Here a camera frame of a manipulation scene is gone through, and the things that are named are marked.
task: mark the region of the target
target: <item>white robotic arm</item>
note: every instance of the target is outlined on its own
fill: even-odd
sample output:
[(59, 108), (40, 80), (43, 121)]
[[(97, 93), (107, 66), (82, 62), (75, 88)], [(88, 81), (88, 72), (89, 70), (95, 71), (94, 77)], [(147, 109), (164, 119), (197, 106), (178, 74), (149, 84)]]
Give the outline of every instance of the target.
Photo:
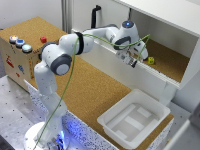
[[(128, 45), (130, 43), (135, 43), (140, 39), (137, 27), (131, 21), (123, 22), (120, 29), (115, 25), (109, 25), (102, 28), (86, 30), (82, 34), (103, 37), (116, 45)], [(35, 80), (38, 86), (40, 99), (48, 109), (49, 113), (49, 115), (46, 116), (46, 121), (50, 118), (50, 115), (53, 113), (60, 101), (60, 97), (56, 94), (57, 84), (54, 74), (64, 75), (69, 71), (72, 61), (71, 56), (74, 54), (74, 47), (77, 38), (77, 34), (68, 34), (60, 38), (58, 45), (55, 43), (46, 43), (42, 48), (42, 61), (34, 68)], [(82, 53), (87, 53), (93, 48), (94, 37), (83, 36), (82, 42)], [(143, 41), (140, 41), (137, 45), (133, 45), (137, 52), (141, 52), (143, 46)], [(78, 42), (76, 46), (76, 54), (80, 54), (80, 47), (81, 43)], [(114, 46), (114, 49), (118, 51), (125, 48), (126, 47)], [(141, 56), (143, 59), (148, 57), (146, 48), (141, 53)], [(48, 143), (51, 142), (52, 139), (56, 138), (56, 136), (63, 130), (61, 121), (62, 116), (66, 111), (67, 106), (64, 101), (62, 101), (60, 107), (48, 123), (48, 126), (40, 139), (39, 147), (42, 147), (43, 149), (48, 148)], [(43, 128), (38, 132), (35, 140), (39, 139)]]

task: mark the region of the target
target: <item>cable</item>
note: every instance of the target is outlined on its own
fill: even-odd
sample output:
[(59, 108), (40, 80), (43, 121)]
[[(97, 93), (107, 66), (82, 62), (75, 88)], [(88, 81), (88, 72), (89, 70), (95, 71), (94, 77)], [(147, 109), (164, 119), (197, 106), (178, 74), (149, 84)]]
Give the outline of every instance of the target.
[(65, 95), (65, 93), (66, 93), (66, 90), (67, 90), (68, 86), (69, 86), (69, 83), (70, 83), (70, 81), (71, 81), (71, 78), (72, 78), (72, 75), (73, 75), (73, 72), (74, 72), (75, 54), (76, 54), (76, 46), (77, 46), (77, 43), (78, 43), (78, 39), (79, 39), (79, 38), (77, 38), (77, 40), (76, 40), (76, 42), (75, 42), (74, 57), (73, 57), (73, 64), (72, 64), (72, 71), (71, 71), (69, 80), (68, 80), (68, 82), (67, 82), (67, 85), (66, 85), (66, 87), (65, 87), (65, 89), (64, 89), (64, 92), (63, 92), (63, 94), (62, 94), (62, 97), (61, 97), (61, 99), (60, 99), (60, 101), (59, 101), (57, 107), (55, 108), (55, 110), (53, 111), (52, 115), (50, 116), (50, 118), (48, 119), (47, 123), (45, 124), (44, 129), (42, 130), (42, 133), (41, 133), (39, 139), (37, 140), (37, 143), (36, 143), (35, 147), (33, 148), (33, 150), (37, 147), (37, 145), (38, 145), (38, 143), (39, 143), (39, 141), (40, 141), (40, 139), (41, 139), (41, 137), (42, 137), (42, 135), (43, 135), (43, 133), (44, 133), (44, 130), (46, 129), (46, 127), (47, 127), (49, 121), (51, 120), (51, 118), (52, 118), (53, 115), (55, 114), (56, 110), (57, 110), (58, 107), (60, 106), (60, 103), (62, 102), (62, 99), (63, 99), (63, 97), (64, 97), (64, 95)]
[[(142, 40), (144, 40), (144, 39), (147, 38), (147, 40), (146, 40), (146, 42), (145, 42), (145, 45), (143, 46), (143, 48), (142, 48), (140, 54), (138, 55), (137, 60), (139, 60), (142, 51), (144, 50), (144, 48), (146, 47), (147, 42), (148, 42), (149, 39), (150, 39), (150, 34), (149, 34), (149, 35), (143, 37), (142, 39), (140, 39), (139, 41), (137, 41), (137, 42), (135, 42), (135, 43), (131, 43), (131, 44), (128, 44), (128, 45), (116, 45), (116, 44), (110, 43), (110, 42), (108, 42), (107, 40), (104, 40), (104, 39), (102, 39), (102, 38), (100, 38), (100, 37), (98, 37), (98, 36), (95, 36), (95, 35), (84, 34), (83, 36), (92, 36), (92, 37), (95, 37), (95, 38), (97, 38), (97, 39), (100, 39), (100, 40), (102, 40), (102, 41), (104, 41), (104, 42), (106, 42), (106, 43), (108, 43), (108, 44), (110, 44), (110, 45), (118, 46), (118, 47), (132, 46), (132, 45), (135, 45), (135, 44), (139, 43), (140, 41), (142, 41)], [(46, 127), (47, 127), (47, 125), (48, 125), (48, 123), (49, 123), (49, 121), (51, 120), (51, 118), (53, 117), (53, 115), (54, 115), (55, 112), (57, 111), (58, 107), (60, 106), (60, 103), (62, 102), (62, 99), (63, 99), (63, 97), (64, 97), (64, 95), (65, 95), (65, 93), (66, 93), (66, 90), (67, 90), (68, 86), (69, 86), (69, 83), (70, 83), (70, 81), (71, 81), (71, 78), (72, 78), (72, 75), (73, 75), (73, 71), (74, 71), (75, 55), (76, 55), (76, 46), (77, 46), (78, 41), (79, 41), (79, 38), (77, 38), (77, 40), (76, 40), (76, 42), (75, 42), (74, 56), (73, 56), (73, 64), (72, 64), (72, 71), (71, 71), (69, 80), (68, 80), (68, 82), (67, 82), (67, 85), (66, 85), (66, 87), (65, 87), (65, 89), (64, 89), (64, 91), (63, 91), (62, 97), (61, 97), (61, 99), (60, 99), (60, 101), (59, 101), (57, 107), (55, 108), (55, 110), (53, 111), (52, 115), (50, 116), (50, 118), (48, 119), (47, 123), (45, 124), (44, 129), (42, 130), (42, 133), (41, 133), (39, 139), (37, 140), (37, 143), (36, 143), (35, 147), (33, 148), (33, 150), (34, 150), (34, 149), (36, 148), (36, 146), (38, 145), (38, 143), (39, 143), (39, 141), (40, 141), (40, 139), (41, 139), (41, 137), (42, 137), (42, 135), (43, 135), (43, 133), (44, 133), (44, 130), (46, 129)]]

